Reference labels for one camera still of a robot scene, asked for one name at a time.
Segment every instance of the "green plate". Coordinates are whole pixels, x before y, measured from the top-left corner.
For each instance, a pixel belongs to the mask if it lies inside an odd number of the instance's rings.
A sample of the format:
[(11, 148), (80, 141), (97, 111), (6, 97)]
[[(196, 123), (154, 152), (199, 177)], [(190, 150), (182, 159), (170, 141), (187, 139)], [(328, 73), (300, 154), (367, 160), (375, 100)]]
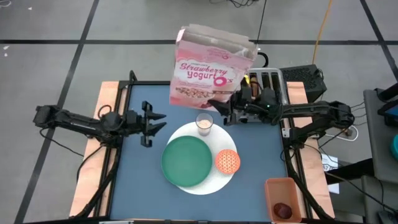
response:
[(204, 141), (193, 136), (181, 136), (166, 146), (162, 170), (171, 183), (192, 187), (207, 177), (212, 162), (210, 148)]

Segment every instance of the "wooden table frame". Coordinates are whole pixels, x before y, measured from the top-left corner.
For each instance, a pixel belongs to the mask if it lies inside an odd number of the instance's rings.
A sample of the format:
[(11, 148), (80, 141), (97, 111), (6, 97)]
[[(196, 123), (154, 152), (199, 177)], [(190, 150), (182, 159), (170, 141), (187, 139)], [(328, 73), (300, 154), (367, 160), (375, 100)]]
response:
[[(135, 82), (135, 85), (166, 85), (169, 82)], [(124, 107), (129, 101), (127, 95), (127, 89), (124, 88), (128, 82), (103, 82), (99, 91), (98, 101), (94, 112), (94, 118), (97, 118), (97, 111), (103, 105), (120, 105), (119, 113), (122, 114)], [(305, 95), (304, 85), (302, 82), (288, 82), (287, 91), (291, 104), (307, 103), (307, 97)], [(312, 122), (311, 118), (294, 118), (294, 125), (297, 127), (305, 126)], [(287, 119), (284, 120), (285, 127), (289, 127)], [(314, 139), (308, 139), (306, 144), (313, 146), (318, 149), (317, 141)], [(89, 139), (86, 145), (85, 158), (89, 156), (95, 149), (100, 146), (100, 143), (96, 139)], [(75, 196), (73, 198), (72, 207), (70, 210), (70, 216), (79, 213), (87, 202), (92, 198), (93, 194), (99, 187), (101, 179), (105, 175), (105, 167), (109, 172), (115, 157), (116, 149), (103, 149), (92, 156), (86, 164), (81, 168), (80, 178), (78, 180)], [(326, 183), (325, 174), (323, 171), (322, 160), (319, 152), (315, 151), (311, 147), (304, 147), (300, 150), (302, 164), (297, 164), (300, 159), (292, 159), (295, 170), (300, 173), (300, 165), (302, 165), (302, 172), (305, 174), (305, 183), (307, 189), (313, 195), (319, 205), (322, 206), (329, 216), (334, 217), (334, 211), (330, 200), (330, 194)], [(105, 190), (101, 203), (96, 208), (96, 214), (93, 212), (90, 216), (107, 216), (109, 215), (110, 201), (110, 187), (113, 185), (109, 184)], [(300, 202), (300, 212), (302, 217), (307, 217), (305, 209), (305, 203), (301, 191), (297, 188), (298, 198)], [(312, 211), (313, 218), (317, 218), (317, 215)]]

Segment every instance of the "blue table surface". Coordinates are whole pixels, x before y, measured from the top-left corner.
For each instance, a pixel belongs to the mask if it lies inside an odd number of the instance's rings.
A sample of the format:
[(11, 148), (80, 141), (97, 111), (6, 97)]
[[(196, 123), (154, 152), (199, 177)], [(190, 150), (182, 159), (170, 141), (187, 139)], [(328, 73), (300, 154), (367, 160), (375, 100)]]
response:
[(141, 103), (146, 100), (153, 105), (155, 113), (167, 115), (152, 123), (166, 121), (167, 125), (152, 138), (152, 148), (140, 145), (141, 135), (124, 139), (111, 219), (270, 221), (265, 181), (287, 176), (285, 164), (279, 157), (282, 151), (279, 126), (251, 123), (226, 127), (218, 113), (209, 112), (215, 124), (234, 139), (241, 167), (221, 190), (192, 195), (164, 177), (160, 160), (174, 131), (194, 121), (197, 114), (204, 111), (170, 105), (168, 85), (134, 85), (131, 94), (130, 109), (142, 114)]

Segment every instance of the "orange container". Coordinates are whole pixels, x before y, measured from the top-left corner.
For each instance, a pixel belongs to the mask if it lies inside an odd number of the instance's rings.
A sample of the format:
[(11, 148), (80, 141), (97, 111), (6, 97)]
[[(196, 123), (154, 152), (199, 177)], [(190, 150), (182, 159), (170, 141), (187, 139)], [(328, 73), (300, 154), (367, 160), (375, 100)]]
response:
[[(302, 217), (300, 213), (299, 200), (297, 198), (296, 183), (292, 178), (268, 179), (265, 187), (268, 214), (272, 222), (301, 222)], [(274, 206), (277, 203), (284, 203), (292, 209), (292, 216), (289, 219), (283, 219), (275, 214)]]

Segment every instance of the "orange lid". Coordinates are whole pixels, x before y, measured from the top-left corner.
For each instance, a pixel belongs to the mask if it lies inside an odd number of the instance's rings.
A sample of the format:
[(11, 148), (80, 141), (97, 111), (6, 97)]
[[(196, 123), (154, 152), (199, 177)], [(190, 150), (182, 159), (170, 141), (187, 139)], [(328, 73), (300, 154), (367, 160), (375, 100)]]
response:
[(224, 174), (233, 174), (241, 166), (238, 153), (231, 149), (221, 150), (216, 156), (216, 167)]

